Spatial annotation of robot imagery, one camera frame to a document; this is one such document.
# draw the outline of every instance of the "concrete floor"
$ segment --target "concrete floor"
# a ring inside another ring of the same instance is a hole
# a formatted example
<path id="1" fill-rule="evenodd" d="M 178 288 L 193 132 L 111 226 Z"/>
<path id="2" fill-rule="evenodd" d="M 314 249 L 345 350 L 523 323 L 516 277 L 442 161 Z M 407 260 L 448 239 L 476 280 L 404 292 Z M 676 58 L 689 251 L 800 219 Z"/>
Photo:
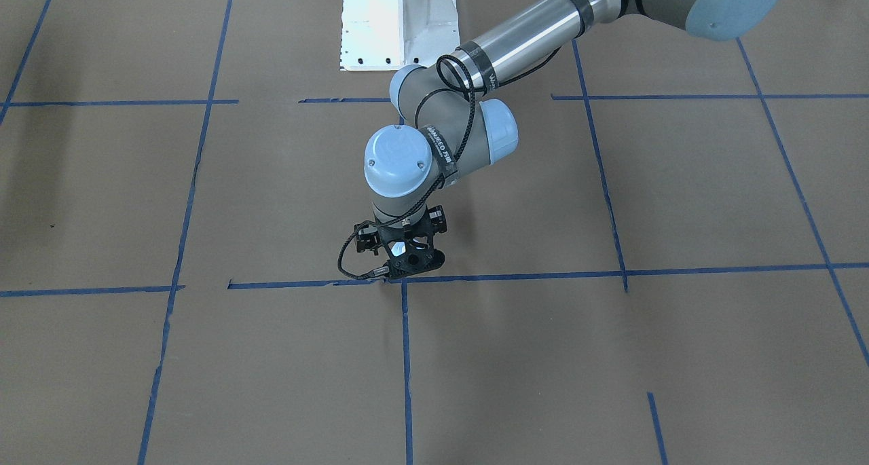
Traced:
<path id="1" fill-rule="evenodd" d="M 0 0 L 0 463 L 866 463 L 869 0 L 597 26 L 399 284 L 340 7 Z"/>

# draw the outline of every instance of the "black bracket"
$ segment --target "black bracket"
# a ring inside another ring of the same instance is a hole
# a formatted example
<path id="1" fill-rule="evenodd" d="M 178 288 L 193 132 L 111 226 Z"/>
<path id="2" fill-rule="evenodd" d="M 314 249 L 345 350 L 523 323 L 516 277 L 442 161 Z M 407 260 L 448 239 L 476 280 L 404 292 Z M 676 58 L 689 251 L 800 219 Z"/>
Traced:
<path id="1" fill-rule="evenodd" d="M 435 235 L 447 232 L 447 217 L 441 206 L 429 208 L 415 224 L 402 227 L 362 224 L 356 226 L 356 232 L 357 253 L 373 251 L 378 255 L 380 248 L 386 251 L 389 260 L 378 272 L 389 280 L 437 270 L 446 261 L 443 252 L 435 249 L 434 244 Z M 403 243 L 400 245 L 403 250 L 395 246 L 397 243 Z"/>

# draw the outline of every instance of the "blue tape line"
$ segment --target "blue tape line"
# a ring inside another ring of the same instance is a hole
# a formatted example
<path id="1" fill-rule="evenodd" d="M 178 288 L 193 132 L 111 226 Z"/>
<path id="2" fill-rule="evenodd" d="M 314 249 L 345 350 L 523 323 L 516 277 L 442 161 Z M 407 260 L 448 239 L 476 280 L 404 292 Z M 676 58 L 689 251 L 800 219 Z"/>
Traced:
<path id="1" fill-rule="evenodd" d="M 314 98 L 299 100 L 299 103 L 387 103 L 389 98 L 366 97 L 366 98 Z"/>
<path id="2" fill-rule="evenodd" d="M 410 326 L 407 322 L 407 279 L 401 281 L 401 329 L 404 348 L 404 447 L 407 465 L 413 465 L 413 412 L 410 395 Z"/>
<path id="3" fill-rule="evenodd" d="M 39 30 L 43 28 L 43 22 L 45 22 L 45 15 L 49 12 L 49 7 L 52 6 L 52 0 L 45 0 L 45 4 L 43 5 L 43 11 L 39 14 L 39 19 L 37 20 L 37 26 L 33 29 L 33 34 L 31 34 L 31 40 L 27 43 L 27 48 L 24 50 L 24 56 L 21 58 L 21 62 L 18 63 L 18 71 L 15 72 L 15 79 L 12 80 L 12 86 L 9 89 L 9 94 L 6 96 L 6 101 L 3 103 L 3 108 L 0 109 L 0 124 L 3 123 L 3 119 L 6 118 L 6 113 L 9 112 L 9 105 L 12 103 L 12 97 L 15 96 L 15 91 L 18 89 L 18 84 L 21 81 L 21 75 L 24 73 L 24 67 L 27 66 L 27 60 L 31 57 L 31 51 L 33 50 L 33 45 L 37 42 L 37 36 L 39 35 Z"/>
<path id="4" fill-rule="evenodd" d="M 625 292 L 629 290 L 627 284 L 627 270 L 625 267 L 624 254 L 621 251 L 621 241 L 618 239 L 618 226 L 615 223 L 615 212 L 612 210 L 612 199 L 609 196 L 609 186 L 606 184 L 606 171 L 603 166 L 603 157 L 600 155 L 600 145 L 598 143 L 597 128 L 595 127 L 595 116 L 592 114 L 592 103 L 589 100 L 589 89 L 586 87 L 586 75 L 583 73 L 583 61 L 580 59 L 580 48 L 576 45 L 576 40 L 571 41 L 574 47 L 574 59 L 576 60 L 576 71 L 580 75 L 580 87 L 583 89 L 583 102 L 586 106 L 586 116 L 589 118 L 589 130 L 592 134 L 592 145 L 595 147 L 595 158 L 597 158 L 598 169 L 600 171 L 600 186 L 603 189 L 603 198 L 606 201 L 606 210 L 609 211 L 609 223 L 612 226 L 612 241 L 615 243 L 615 252 L 618 257 L 618 267 L 621 269 L 621 282 L 625 286 Z"/>
<path id="5" fill-rule="evenodd" d="M 654 424 L 654 435 L 658 439 L 658 453 L 661 454 L 661 465 L 668 465 L 667 447 L 664 446 L 664 434 L 661 433 L 661 420 L 658 419 L 658 406 L 654 401 L 654 394 L 646 392 L 649 399 L 649 410 L 652 412 L 652 424 Z"/>
<path id="6" fill-rule="evenodd" d="M 215 105 L 237 105 L 239 100 L 212 100 Z M 93 100 L 93 101 L 16 101 L 10 107 L 123 107 L 135 105 L 208 105 L 208 100 Z"/>
<path id="7" fill-rule="evenodd" d="M 766 118 L 769 120 L 769 125 L 773 129 L 775 141 L 779 145 L 779 152 L 781 153 L 782 159 L 784 159 L 785 161 L 785 167 L 788 167 L 788 174 L 791 175 L 791 182 L 794 183 L 794 188 L 797 190 L 797 196 L 800 197 L 800 203 L 803 205 L 803 210 L 806 212 L 806 218 L 809 221 L 809 225 L 812 227 L 812 233 L 815 237 L 817 247 L 820 249 L 821 255 L 824 258 L 824 263 L 826 264 L 828 272 L 830 273 L 832 284 L 836 288 L 838 300 L 842 302 L 842 308 L 844 308 L 845 310 L 845 316 L 847 316 L 848 322 L 851 323 L 851 331 L 854 332 L 854 337 L 857 338 L 857 345 L 860 348 L 860 352 L 863 353 L 863 359 L 866 361 L 866 366 L 869 367 L 869 350 L 867 350 L 866 348 L 866 342 L 863 340 L 863 335 L 860 333 L 860 328 L 857 326 L 857 320 L 854 319 L 854 314 L 853 312 L 851 312 L 851 306 L 848 304 L 848 300 L 845 297 L 845 292 L 842 289 L 842 285 L 838 282 L 836 270 L 834 269 L 834 265 L 830 261 L 830 256 L 828 252 L 826 252 L 826 247 L 824 246 L 824 241 L 820 237 L 820 231 L 817 229 L 817 224 L 814 221 L 812 210 L 809 208 L 806 196 L 804 195 L 803 189 L 800 186 L 800 181 L 797 180 L 797 174 L 794 171 L 794 166 L 791 165 L 791 159 L 788 157 L 788 152 L 785 151 L 785 143 L 781 139 L 779 128 L 775 125 L 773 113 L 770 112 L 769 104 L 766 103 L 766 98 L 763 96 L 763 91 L 760 90 L 760 82 L 758 81 L 757 75 L 755 75 L 754 73 L 754 67 L 752 67 L 751 60 L 748 59 L 748 53 L 745 51 L 745 46 L 742 45 L 742 40 L 740 38 L 736 38 L 736 44 L 739 44 L 739 51 L 742 53 L 742 58 L 745 60 L 745 66 L 748 68 L 748 73 L 749 75 L 751 75 L 752 82 L 754 82 L 754 87 L 757 89 L 758 97 L 760 97 L 760 103 L 763 104 L 763 109 L 766 113 Z"/>
<path id="8" fill-rule="evenodd" d="M 583 96 L 556 96 L 549 94 L 552 100 L 584 100 Z M 589 96 L 589 100 L 758 100 L 757 94 L 648 94 L 647 96 Z M 869 94 L 773 94 L 764 96 L 766 99 L 798 100 L 798 99 L 867 99 Z"/>
<path id="9" fill-rule="evenodd" d="M 137 292 L 161 293 L 170 291 L 171 286 L 104 286 L 99 289 L 46 289 L 46 290 L 3 290 L 0 297 L 44 297 L 48 295 L 100 295 L 100 294 L 134 294 Z"/>
<path id="10" fill-rule="evenodd" d="M 187 245 L 187 230 L 190 227 L 190 217 L 193 214 L 193 199 L 196 198 L 196 177 L 199 174 L 199 165 L 202 162 L 202 149 L 205 146 L 205 137 L 208 134 L 208 122 L 211 119 L 211 107 L 217 90 L 217 78 L 220 75 L 221 57 L 223 57 L 223 44 L 226 42 L 227 29 L 229 28 L 229 15 L 232 11 L 232 0 L 226 1 L 226 11 L 223 14 L 223 28 L 221 28 L 220 41 L 217 44 L 217 57 L 215 57 L 214 69 L 211 73 L 211 87 L 208 90 L 208 103 L 205 106 L 205 116 L 202 118 L 202 131 L 199 134 L 199 146 L 196 149 L 196 162 L 193 163 L 193 176 L 190 180 L 190 189 L 187 192 L 187 208 L 184 212 L 184 223 L 181 229 L 181 239 L 178 242 L 178 260 L 172 274 L 172 288 L 168 293 L 166 304 L 166 317 L 164 319 L 164 331 L 162 331 L 162 344 L 160 348 L 160 362 L 154 372 L 154 381 L 151 384 L 151 394 L 148 400 L 148 413 L 145 418 L 145 427 L 142 431 L 142 443 L 139 446 L 138 465 L 144 465 L 145 456 L 148 453 L 148 441 L 151 434 L 151 424 L 154 422 L 154 409 L 158 401 L 158 390 L 162 367 L 166 359 L 166 347 L 168 344 L 168 332 L 170 331 L 170 318 L 174 310 L 174 298 L 176 298 L 178 280 L 181 278 L 181 267 L 184 260 L 184 248 Z"/>
<path id="11" fill-rule="evenodd" d="M 834 263 L 836 269 L 869 268 L 869 261 L 857 263 Z M 660 268 L 646 270 L 627 270 L 628 276 L 677 276 L 678 274 L 739 274 L 827 270 L 822 263 L 807 263 L 798 265 L 756 265 L 747 267 L 699 267 L 699 268 Z M 408 278 L 407 283 L 448 283 L 448 282 L 508 282 L 509 280 L 571 280 L 578 278 L 611 278 L 621 277 L 620 270 L 589 271 L 589 272 L 557 272 L 531 274 L 457 274 L 457 276 L 422 276 Z M 300 289 L 307 286 L 348 286 L 370 285 L 377 280 L 304 280 L 304 282 L 262 282 L 235 283 L 229 282 L 229 290 L 255 289 Z M 400 283 L 383 280 L 385 283 Z"/>

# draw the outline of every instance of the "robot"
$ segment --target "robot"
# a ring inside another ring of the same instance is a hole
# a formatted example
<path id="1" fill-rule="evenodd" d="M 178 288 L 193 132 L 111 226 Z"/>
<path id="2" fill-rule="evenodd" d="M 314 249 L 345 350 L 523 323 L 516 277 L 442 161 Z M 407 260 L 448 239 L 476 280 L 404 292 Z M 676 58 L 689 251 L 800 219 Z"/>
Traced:
<path id="1" fill-rule="evenodd" d="M 428 197 L 516 150 L 518 127 L 500 100 L 477 100 L 546 65 L 562 45 L 591 26 L 626 14 L 727 41 L 757 25 L 778 0 L 540 0 L 485 34 L 444 54 L 430 68 L 399 69 L 389 97 L 404 119 L 369 139 L 364 175 L 373 221 L 353 227 L 339 252 L 338 270 L 356 280 L 399 280 L 443 266 L 434 238 L 447 231 L 441 206 Z M 344 269 L 356 251 L 383 249 L 388 260 L 366 274 Z"/>

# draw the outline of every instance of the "light blue cap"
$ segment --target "light blue cap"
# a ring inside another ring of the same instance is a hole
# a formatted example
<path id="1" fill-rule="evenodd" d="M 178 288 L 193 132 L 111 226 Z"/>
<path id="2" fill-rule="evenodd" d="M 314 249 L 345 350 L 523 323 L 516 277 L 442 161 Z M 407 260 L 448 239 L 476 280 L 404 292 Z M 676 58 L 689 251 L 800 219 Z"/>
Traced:
<path id="1" fill-rule="evenodd" d="M 365 147 L 365 180 L 379 196 L 397 198 L 419 189 L 432 168 L 425 136 L 410 126 L 387 126 Z"/>
<path id="2" fill-rule="evenodd" d="M 493 99 L 480 103 L 489 142 L 490 164 L 509 155 L 519 146 L 519 128 L 506 103 Z"/>
<path id="3" fill-rule="evenodd" d="M 688 34 L 728 41 L 756 26 L 778 0 L 697 0 L 685 22 Z"/>
<path id="4" fill-rule="evenodd" d="M 409 64 L 395 72 L 395 75 L 392 76 L 392 81 L 389 81 L 389 101 L 391 101 L 395 110 L 398 110 L 398 113 L 401 113 L 398 107 L 398 92 L 401 90 L 401 84 L 404 84 L 404 78 L 407 78 L 411 71 L 421 68 L 423 67 L 418 64 Z"/>

